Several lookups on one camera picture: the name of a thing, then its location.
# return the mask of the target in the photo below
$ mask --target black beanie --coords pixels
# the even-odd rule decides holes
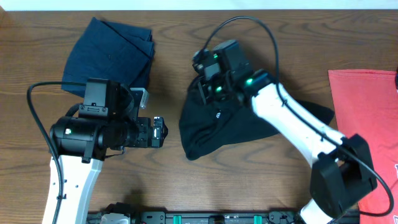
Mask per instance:
[[[297,102],[325,124],[329,124],[335,115],[327,107],[306,101]],[[189,160],[205,156],[223,145],[253,141],[279,133],[236,100],[213,101],[204,105],[197,88],[188,89],[179,127],[182,147]]]

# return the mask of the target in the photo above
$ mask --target green led light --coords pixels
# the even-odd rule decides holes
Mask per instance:
[[[250,85],[253,82],[252,78],[249,78],[248,80],[246,80],[246,84]]]

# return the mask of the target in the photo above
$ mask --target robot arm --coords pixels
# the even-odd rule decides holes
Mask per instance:
[[[309,123],[338,143],[342,143],[343,134],[331,129],[314,117],[305,108],[298,104],[285,90],[282,84],[279,84],[282,97],[289,102],[289,105]],[[282,106],[275,84],[270,84],[261,89],[257,96],[252,97],[253,112],[260,118],[273,125],[282,133],[303,155],[308,164],[312,165],[318,161],[320,153],[329,154],[336,149],[328,141],[322,141],[322,137],[310,129],[306,124],[299,120],[286,106]],[[303,207],[300,216],[306,224],[329,223],[332,217],[325,214],[315,203],[314,199]]]
[[[145,108],[145,89],[131,89],[109,80],[89,79],[83,104],[73,106],[50,130],[58,158],[50,162],[50,190],[42,223],[86,223],[95,182],[101,172],[108,148],[162,147],[167,127],[162,117],[139,118]],[[78,117],[73,117],[79,110]],[[58,159],[63,174],[63,198],[59,211]]]
[[[377,187],[375,176],[345,157],[336,145],[324,140],[283,104],[274,77],[264,70],[254,72],[236,40],[227,40],[212,52],[201,51],[193,61],[201,76],[198,88],[204,104],[235,99],[242,106],[251,107],[258,117],[278,129],[306,159],[312,168],[310,193],[313,197],[300,211],[306,224],[327,224],[340,218]],[[319,121],[281,84],[278,85],[283,99],[301,118],[373,169],[369,146],[363,138],[358,135],[345,138]]]

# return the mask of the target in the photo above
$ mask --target red t-shirt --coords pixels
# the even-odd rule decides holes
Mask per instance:
[[[369,144],[375,171],[398,198],[398,92],[396,72],[329,70],[329,80],[339,131],[358,133]],[[359,202],[364,212],[381,213],[389,206],[380,183]],[[398,206],[381,218],[361,215],[361,223],[398,224]]]

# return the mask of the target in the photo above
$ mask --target green connector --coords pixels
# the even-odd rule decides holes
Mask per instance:
[[[174,216],[173,216],[173,224],[182,224],[182,217],[181,217],[181,215],[174,215]]]
[[[262,216],[261,215],[254,216],[254,224],[262,224]]]

